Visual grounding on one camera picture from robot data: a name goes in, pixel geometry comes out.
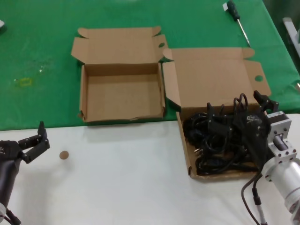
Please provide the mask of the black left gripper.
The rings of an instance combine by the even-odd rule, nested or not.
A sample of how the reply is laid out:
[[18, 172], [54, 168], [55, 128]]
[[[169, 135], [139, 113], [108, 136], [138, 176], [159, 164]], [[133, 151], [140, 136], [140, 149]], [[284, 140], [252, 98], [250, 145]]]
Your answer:
[[20, 141], [0, 142], [0, 203], [8, 204], [22, 160], [29, 164], [50, 148], [47, 131], [40, 121], [37, 135]]

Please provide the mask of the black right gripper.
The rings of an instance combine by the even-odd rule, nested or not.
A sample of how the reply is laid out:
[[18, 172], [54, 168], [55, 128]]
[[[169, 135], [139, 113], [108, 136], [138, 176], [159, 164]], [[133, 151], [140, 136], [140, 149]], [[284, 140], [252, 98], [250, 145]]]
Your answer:
[[[235, 114], [233, 126], [241, 134], [242, 143], [250, 153], [254, 164], [261, 170], [268, 154], [269, 127], [266, 115], [277, 112], [279, 103], [257, 90], [254, 91], [254, 99], [259, 105], [255, 112], [245, 111]], [[221, 105], [219, 112], [215, 112], [214, 107], [207, 103], [208, 131], [231, 139], [233, 136], [232, 116], [227, 116], [224, 108], [225, 105]]]

